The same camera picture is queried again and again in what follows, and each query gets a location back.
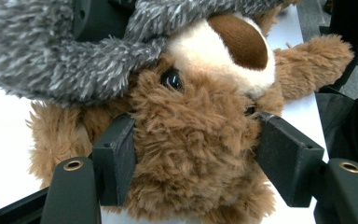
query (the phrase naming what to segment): brown teddy bear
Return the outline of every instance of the brown teddy bear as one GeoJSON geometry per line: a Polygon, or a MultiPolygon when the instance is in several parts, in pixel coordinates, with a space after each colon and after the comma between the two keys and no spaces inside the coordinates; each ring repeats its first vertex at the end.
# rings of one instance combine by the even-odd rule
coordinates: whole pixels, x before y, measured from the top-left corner
{"type": "Polygon", "coordinates": [[[278,11],[255,22],[222,14],[191,23],[114,101],[33,104],[31,172],[48,186],[59,162],[88,156],[112,120],[130,112],[137,165],[124,208],[131,217],[261,222],[274,199],[255,162],[257,113],[280,115],[285,103],[333,83],[352,57],[335,35],[272,51],[261,30],[278,11]]]}

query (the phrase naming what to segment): gray fur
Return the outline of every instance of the gray fur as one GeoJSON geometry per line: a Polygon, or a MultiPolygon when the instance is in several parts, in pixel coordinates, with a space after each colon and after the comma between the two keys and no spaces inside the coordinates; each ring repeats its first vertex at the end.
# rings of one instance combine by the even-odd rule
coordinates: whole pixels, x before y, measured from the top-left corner
{"type": "Polygon", "coordinates": [[[72,0],[0,0],[0,87],[59,105],[111,100],[152,63],[166,36],[216,12],[252,15],[283,0],[138,0],[123,40],[72,38],[72,0]]]}

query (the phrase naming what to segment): white table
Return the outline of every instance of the white table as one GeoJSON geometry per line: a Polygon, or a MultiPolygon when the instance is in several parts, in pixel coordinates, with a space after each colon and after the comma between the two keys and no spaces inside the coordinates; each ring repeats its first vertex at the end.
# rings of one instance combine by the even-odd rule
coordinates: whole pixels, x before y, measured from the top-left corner
{"type": "MultiPolygon", "coordinates": [[[[286,9],[275,25],[268,42],[276,48],[286,48],[286,43],[301,43],[302,35],[295,7],[286,9]]],[[[29,100],[6,96],[0,90],[0,208],[38,191],[40,181],[28,174],[29,155],[33,141],[25,120],[29,118],[29,100]]],[[[282,115],[320,146],[325,147],[322,126],[314,94],[285,106],[282,115]]],[[[263,223],[315,223],[311,208],[289,208],[277,195],[276,212],[263,223]]],[[[136,223],[126,217],[103,213],[105,223],[136,223]]],[[[170,220],[163,223],[198,223],[197,220],[170,220]]]]}

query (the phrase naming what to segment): plush toy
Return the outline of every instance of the plush toy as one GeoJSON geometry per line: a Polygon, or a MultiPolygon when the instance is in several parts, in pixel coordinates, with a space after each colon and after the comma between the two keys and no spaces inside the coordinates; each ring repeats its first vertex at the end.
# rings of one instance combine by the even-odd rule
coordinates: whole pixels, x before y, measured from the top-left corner
{"type": "MultiPolygon", "coordinates": [[[[134,26],[141,31],[137,37],[129,35],[129,38],[138,41],[138,47],[153,48],[156,44],[153,52],[146,50],[150,54],[145,56],[141,50],[127,49],[131,56],[123,56],[123,62],[145,57],[141,63],[136,61],[131,67],[117,65],[118,55],[113,52],[110,58],[109,50],[114,50],[107,47],[113,39],[99,45],[73,43],[86,51],[81,57],[82,52],[71,46],[65,49],[71,57],[50,62],[50,54],[59,56],[63,49],[45,49],[45,55],[24,59],[28,60],[28,67],[22,70],[9,63],[10,53],[6,58],[0,56],[0,65],[7,64],[0,70],[0,85],[10,93],[48,100],[33,104],[29,123],[35,140],[31,172],[43,179],[43,187],[48,186],[59,162],[88,156],[112,120],[129,112],[135,119],[133,139],[137,155],[124,204],[130,216],[150,220],[198,217],[203,223],[259,223],[273,212],[274,200],[268,180],[254,159],[261,132],[257,113],[280,115],[284,103],[333,83],[351,60],[350,46],[341,42],[339,36],[329,35],[272,51],[263,34],[268,33],[282,1],[258,4],[222,1],[225,4],[221,5],[215,1],[181,2],[182,5],[178,1],[163,1],[172,8],[167,14],[157,13],[153,19],[164,24],[168,15],[177,13],[173,9],[179,8],[191,12],[189,18],[174,19],[182,23],[172,22],[163,28],[163,25],[148,26],[148,22],[134,26]],[[209,2],[209,7],[198,9],[200,14],[194,16],[191,9],[195,7],[191,4],[207,5],[205,2],[209,2]],[[151,36],[150,30],[159,35],[163,30],[169,37],[142,42],[151,36]],[[83,58],[93,54],[102,61],[83,58]],[[63,63],[68,60],[75,60],[79,65],[65,67],[63,63]],[[80,78],[76,80],[61,73],[60,69],[69,74],[79,67],[86,69],[82,63],[90,65],[88,79],[82,77],[84,74],[76,74],[80,78]],[[121,79],[110,77],[108,68],[111,67],[107,63],[121,66],[123,73],[124,70],[132,73],[128,78],[127,75],[121,79]],[[4,75],[10,66],[14,71],[4,75]],[[12,83],[19,80],[20,73],[28,72],[30,66],[40,66],[44,73],[52,73],[52,77],[44,74],[23,83],[12,83]]],[[[158,4],[159,1],[139,0],[137,9],[150,9],[146,10],[149,14],[135,12],[133,18],[148,18],[147,15],[159,8],[158,4]]],[[[60,4],[55,7],[63,10],[60,4]]],[[[59,22],[65,19],[64,15],[57,11],[51,17],[59,22]]],[[[23,38],[28,38],[27,35],[34,34],[24,34],[23,38]]],[[[55,41],[50,36],[38,35],[38,38],[46,38],[44,44],[55,41]]]]}

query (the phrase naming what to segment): plush toy eye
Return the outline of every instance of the plush toy eye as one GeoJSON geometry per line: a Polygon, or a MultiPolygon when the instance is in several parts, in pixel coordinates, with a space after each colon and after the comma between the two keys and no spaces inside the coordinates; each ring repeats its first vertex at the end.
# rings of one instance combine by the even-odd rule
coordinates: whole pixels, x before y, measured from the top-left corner
{"type": "Polygon", "coordinates": [[[175,68],[170,68],[161,75],[159,80],[161,85],[165,87],[172,87],[176,90],[182,89],[182,81],[179,76],[179,71],[175,68]]]}
{"type": "Polygon", "coordinates": [[[255,106],[249,106],[246,108],[245,116],[253,115],[255,113],[255,106]]]}

